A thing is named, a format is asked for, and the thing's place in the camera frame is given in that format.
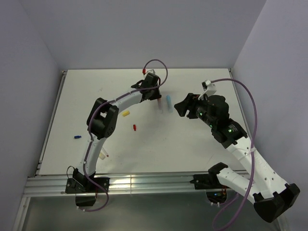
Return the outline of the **orange clear marker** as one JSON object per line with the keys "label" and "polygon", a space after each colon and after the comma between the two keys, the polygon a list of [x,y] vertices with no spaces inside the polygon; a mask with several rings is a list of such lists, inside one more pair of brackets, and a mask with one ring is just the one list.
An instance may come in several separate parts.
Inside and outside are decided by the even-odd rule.
{"label": "orange clear marker", "polygon": [[162,114],[163,113],[163,106],[162,103],[158,103],[158,110]]}

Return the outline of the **blue highlighter marker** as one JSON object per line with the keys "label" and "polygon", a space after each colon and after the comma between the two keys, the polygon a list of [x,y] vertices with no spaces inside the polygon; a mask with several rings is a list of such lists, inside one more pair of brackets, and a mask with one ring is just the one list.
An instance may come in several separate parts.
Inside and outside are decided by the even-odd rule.
{"label": "blue highlighter marker", "polygon": [[172,113],[172,112],[173,112],[173,105],[172,105],[172,103],[171,103],[171,104],[168,104],[168,103],[167,103],[167,109],[168,109],[168,112],[169,112],[169,113]]}

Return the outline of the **blue marker cap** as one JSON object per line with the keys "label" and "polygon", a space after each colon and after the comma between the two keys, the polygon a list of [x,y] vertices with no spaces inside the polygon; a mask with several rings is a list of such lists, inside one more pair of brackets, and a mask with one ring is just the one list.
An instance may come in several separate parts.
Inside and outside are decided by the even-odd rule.
{"label": "blue marker cap", "polygon": [[171,104],[171,97],[169,95],[166,96],[166,101],[168,104]]}

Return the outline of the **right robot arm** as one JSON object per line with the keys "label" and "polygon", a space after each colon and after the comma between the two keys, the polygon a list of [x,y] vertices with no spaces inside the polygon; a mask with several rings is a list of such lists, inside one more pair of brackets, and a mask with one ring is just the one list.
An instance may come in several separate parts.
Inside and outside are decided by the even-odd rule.
{"label": "right robot arm", "polygon": [[230,118],[225,97],[212,95],[199,99],[198,95],[189,93],[174,107],[179,116],[200,119],[206,123],[214,139],[240,162],[250,176],[246,179],[220,162],[212,166],[207,174],[194,175],[191,182],[195,187],[229,187],[247,196],[257,214],[268,223],[292,207],[300,189],[280,177],[252,146],[246,131]]}

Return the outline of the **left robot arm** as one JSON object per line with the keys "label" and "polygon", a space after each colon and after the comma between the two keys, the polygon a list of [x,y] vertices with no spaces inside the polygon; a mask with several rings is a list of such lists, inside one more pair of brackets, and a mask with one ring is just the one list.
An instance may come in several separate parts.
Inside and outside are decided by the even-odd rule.
{"label": "left robot arm", "polygon": [[118,114],[143,101],[160,99],[159,83],[160,78],[152,69],[145,71],[144,79],[132,85],[124,95],[111,101],[102,98],[95,101],[87,119],[88,147],[80,165],[73,171],[73,179],[82,192],[89,192],[94,186],[96,164],[103,144],[115,131]]}

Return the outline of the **yellow highlighter marker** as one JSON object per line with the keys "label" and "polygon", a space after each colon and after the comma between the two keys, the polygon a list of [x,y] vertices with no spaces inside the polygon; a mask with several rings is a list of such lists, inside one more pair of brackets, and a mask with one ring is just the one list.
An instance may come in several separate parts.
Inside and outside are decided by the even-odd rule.
{"label": "yellow highlighter marker", "polygon": [[104,154],[100,154],[99,158],[101,158],[102,160],[104,160],[106,158],[106,156]]}

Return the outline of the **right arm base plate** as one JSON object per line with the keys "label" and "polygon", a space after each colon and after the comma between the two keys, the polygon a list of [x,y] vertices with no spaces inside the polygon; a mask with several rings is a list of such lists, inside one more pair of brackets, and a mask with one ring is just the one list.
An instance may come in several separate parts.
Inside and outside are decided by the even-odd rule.
{"label": "right arm base plate", "polygon": [[228,189],[229,187],[219,182],[216,175],[213,174],[195,174],[190,183],[194,185],[196,190],[210,189]]}

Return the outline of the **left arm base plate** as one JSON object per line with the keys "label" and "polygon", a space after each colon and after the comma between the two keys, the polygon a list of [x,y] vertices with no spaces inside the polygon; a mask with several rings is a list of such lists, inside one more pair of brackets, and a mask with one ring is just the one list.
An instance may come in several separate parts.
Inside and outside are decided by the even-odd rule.
{"label": "left arm base plate", "polygon": [[[110,179],[103,177],[103,178],[94,178],[93,181],[104,188],[106,191],[109,189],[109,182]],[[86,179],[86,184],[83,185],[77,182],[73,178],[69,178],[66,183],[65,193],[66,194],[76,194],[76,193],[103,193],[104,191],[96,186],[95,184],[89,182]]]}

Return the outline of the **aluminium frame rail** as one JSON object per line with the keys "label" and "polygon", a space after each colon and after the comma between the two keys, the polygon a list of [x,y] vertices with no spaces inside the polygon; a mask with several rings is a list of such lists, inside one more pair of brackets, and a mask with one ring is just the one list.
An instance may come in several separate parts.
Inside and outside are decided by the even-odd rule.
{"label": "aluminium frame rail", "polygon": [[[110,195],[196,192],[190,183],[194,172],[108,175]],[[36,176],[28,178],[24,197],[67,196],[67,176]]]}

